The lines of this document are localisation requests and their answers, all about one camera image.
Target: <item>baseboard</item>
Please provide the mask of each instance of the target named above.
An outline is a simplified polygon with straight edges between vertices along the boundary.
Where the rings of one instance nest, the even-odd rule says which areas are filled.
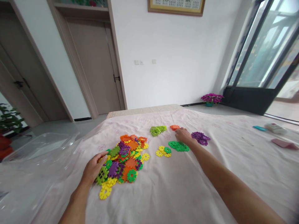
[[[181,106],[185,107],[185,106],[195,106],[195,105],[201,105],[201,104],[205,104],[205,102],[194,103],[194,104],[184,104],[184,105],[181,105]]]
[[[21,131],[20,131],[20,133],[22,133],[22,132],[24,132],[24,131],[27,131],[29,128],[30,128],[29,126],[22,128]],[[19,133],[15,133],[15,132],[13,132],[13,133],[10,133],[10,134],[6,135],[5,137],[6,137],[6,138],[12,138],[12,137],[17,136],[18,134],[19,134]]]
[[[91,117],[90,118],[77,118],[77,119],[74,119],[74,121],[85,121],[85,120],[91,120]]]
[[[288,122],[288,123],[291,123],[291,124],[299,125],[299,121],[295,121],[295,120],[291,120],[291,119],[287,119],[287,118],[282,118],[282,117],[271,115],[271,114],[264,114],[264,116],[265,117],[270,117],[270,118],[273,118],[273,119],[276,119],[276,120],[281,120],[281,121],[284,121],[284,122]]]

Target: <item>hand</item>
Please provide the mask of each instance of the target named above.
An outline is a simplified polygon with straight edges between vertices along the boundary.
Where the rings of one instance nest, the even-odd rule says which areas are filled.
[[[188,144],[189,142],[195,140],[191,137],[191,134],[187,131],[187,129],[183,127],[175,130],[175,136],[180,142],[183,142],[185,144]]]
[[[96,154],[86,165],[82,178],[81,178],[81,183],[83,184],[88,184],[88,185],[92,185],[92,183],[94,182],[94,180],[97,178],[97,175],[99,174],[103,164],[106,162],[107,160],[107,154],[108,151],[105,152],[101,152],[99,154]]]

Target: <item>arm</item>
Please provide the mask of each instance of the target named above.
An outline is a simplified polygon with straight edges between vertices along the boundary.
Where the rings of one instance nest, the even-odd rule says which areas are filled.
[[[256,193],[201,147],[187,129],[177,129],[176,137],[189,146],[238,223],[285,223]]]
[[[108,152],[95,155],[86,165],[81,181],[72,193],[69,204],[63,213],[59,224],[82,224],[85,223],[85,209],[89,189],[99,174],[103,164],[107,160]]]

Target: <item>tiled floor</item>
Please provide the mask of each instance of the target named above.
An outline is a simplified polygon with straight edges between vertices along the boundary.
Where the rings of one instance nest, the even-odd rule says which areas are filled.
[[[217,115],[247,115],[250,117],[262,118],[265,120],[269,120],[270,122],[276,122],[277,124],[290,128],[293,130],[299,130],[298,125],[286,123],[283,121],[271,119],[268,117],[259,116],[256,114],[252,114],[250,112],[234,109],[231,107],[223,106],[223,105],[214,105],[213,107],[206,107],[205,105],[197,105],[185,107],[186,109],[199,111],[206,114],[217,114]],[[55,133],[67,133],[67,134],[78,134],[77,139],[85,136],[88,132],[90,132],[93,128],[95,128],[98,124],[104,121],[107,117],[107,114],[100,115],[95,120],[88,121],[80,121],[80,122],[70,122],[68,120],[61,121],[52,121],[45,122],[35,128],[31,128],[26,131],[24,134],[31,134],[33,137],[14,137],[13,143],[11,146],[16,150],[22,145],[26,144],[30,140],[35,137],[47,133],[47,132],[55,132]]]
[[[266,114],[299,122],[299,103],[273,101]]]

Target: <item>purple plastic piece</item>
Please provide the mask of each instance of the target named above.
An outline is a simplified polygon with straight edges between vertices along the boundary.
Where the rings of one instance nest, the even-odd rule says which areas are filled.
[[[122,149],[124,146],[126,146],[123,142],[120,142],[119,144],[118,144],[118,146],[119,146],[119,148],[120,149]]]
[[[121,168],[120,171],[119,171],[119,174],[117,175],[117,178],[119,179],[122,175],[122,173],[124,172],[124,169],[125,169],[125,165],[123,163],[120,163],[119,164],[119,167]]]
[[[204,133],[201,132],[193,132],[191,134],[192,138],[195,138],[197,142],[201,145],[208,145],[208,140],[211,140],[209,137],[205,136]]]
[[[136,166],[136,170],[139,170],[142,162],[139,159],[136,159],[136,162],[138,162],[138,165]]]
[[[112,162],[110,168],[108,169],[109,173],[108,173],[108,177],[116,177],[117,176],[117,169],[119,166],[119,162]]]
[[[131,147],[125,145],[123,148],[121,148],[121,150],[119,151],[120,155],[126,155],[129,151],[130,151]]]

